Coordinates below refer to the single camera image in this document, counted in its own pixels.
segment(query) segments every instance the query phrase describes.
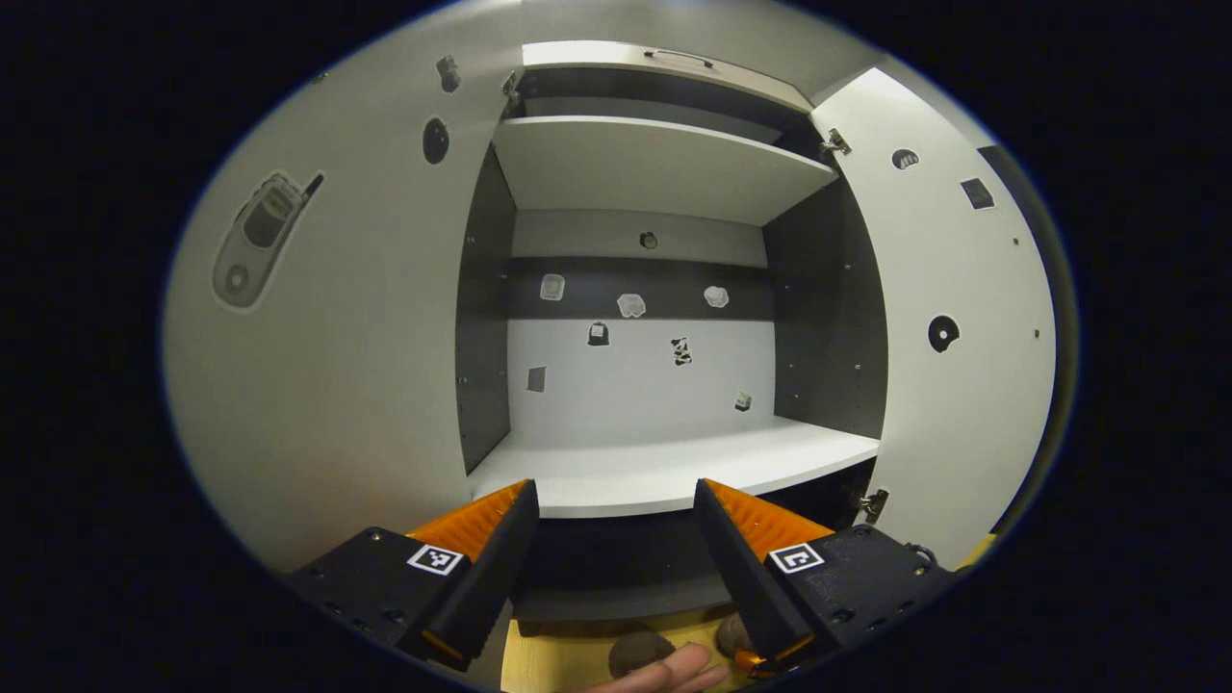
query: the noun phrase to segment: human hand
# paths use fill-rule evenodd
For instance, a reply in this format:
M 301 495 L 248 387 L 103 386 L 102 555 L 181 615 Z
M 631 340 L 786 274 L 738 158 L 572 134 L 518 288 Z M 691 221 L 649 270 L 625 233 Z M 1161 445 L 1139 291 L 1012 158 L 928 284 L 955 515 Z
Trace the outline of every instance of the human hand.
M 706 671 L 710 650 L 689 642 L 667 657 L 647 665 L 625 677 L 575 693 L 697 693 L 722 683 L 732 671 L 716 665 Z

